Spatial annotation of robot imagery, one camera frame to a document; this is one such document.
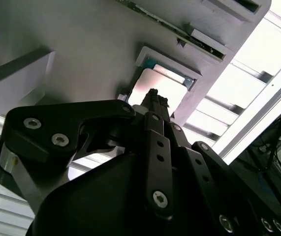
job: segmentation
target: gray surface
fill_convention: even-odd
[[[116,98],[121,89],[131,89],[134,62],[142,45],[148,44],[203,75],[176,111],[176,122],[183,125],[267,12],[270,1],[257,0],[262,6],[254,22],[240,21],[199,0],[136,2],[182,29],[193,22],[233,53],[211,65],[197,49],[183,48],[168,30],[113,0],[15,0],[7,8],[8,59],[45,45],[57,54],[44,103],[50,103],[50,98],[56,102],[105,100]]]
[[[22,98],[44,82],[53,54],[38,49],[0,66],[0,115],[17,107]]]

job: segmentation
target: black cable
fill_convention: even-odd
[[[278,139],[280,136],[281,136],[281,118],[280,118],[280,121],[278,124],[278,128],[276,130],[275,139],[274,139],[273,143],[271,143],[271,152],[270,152],[269,159],[268,159],[267,166],[266,166],[267,170],[270,169],[270,167],[273,163],[275,152],[277,152]]]

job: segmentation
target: bolt head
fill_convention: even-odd
[[[23,124],[28,129],[38,129],[42,126],[41,122],[35,118],[26,118]]]
[[[155,119],[155,120],[159,120],[160,118],[156,115],[152,115],[152,117]]]
[[[64,147],[69,144],[69,139],[64,134],[54,134],[52,136],[52,143],[56,146]]]
[[[130,108],[127,107],[127,106],[123,106],[123,110],[126,111],[126,112],[128,112],[128,113],[130,112]]]
[[[209,150],[209,148],[208,148],[206,145],[204,145],[204,144],[200,144],[200,146],[201,146],[205,151],[208,151],[208,150]]]
[[[168,206],[168,199],[166,198],[165,194],[160,191],[154,192],[153,199],[159,208],[166,208]]]
[[[178,126],[177,124],[174,124],[173,127],[174,127],[177,131],[181,131],[180,126]]]
[[[274,225],[276,226],[276,228],[281,232],[281,224],[275,219],[273,219],[273,222],[274,222]]]
[[[263,226],[265,227],[265,229],[272,233],[274,230],[273,230],[273,227],[271,226],[271,224],[269,224],[269,222],[267,220],[265,220],[264,218],[261,218],[261,221],[262,221],[262,224]]]
[[[230,220],[224,216],[224,215],[220,215],[219,216],[219,222],[222,225],[222,227],[230,234],[233,233],[233,227],[232,227],[232,223],[230,222]]]

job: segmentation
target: overhead fixture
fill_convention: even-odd
[[[265,83],[230,64],[209,90],[207,96],[245,109],[265,86]]]

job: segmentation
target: rectangular opening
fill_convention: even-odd
[[[124,6],[128,7],[129,9],[145,16],[148,19],[151,19],[152,21],[158,23],[159,25],[165,27],[166,29],[170,30],[172,33],[174,33],[178,39],[184,41],[185,43],[188,43],[190,45],[195,45],[198,48],[200,48],[203,51],[206,51],[207,53],[211,54],[212,56],[219,59],[219,61],[222,61],[224,58],[224,54],[219,52],[218,50],[212,48],[211,46],[207,45],[206,43],[198,40],[197,38],[190,36],[185,31],[173,26],[172,24],[166,22],[165,20],[155,16],[151,12],[143,9],[142,7],[138,6],[137,4],[128,1],[128,0],[116,0],[117,2],[123,4]]]
[[[241,6],[245,7],[247,10],[250,12],[255,13],[257,9],[259,8],[259,5],[257,5],[255,2],[250,1],[250,0],[234,0]]]

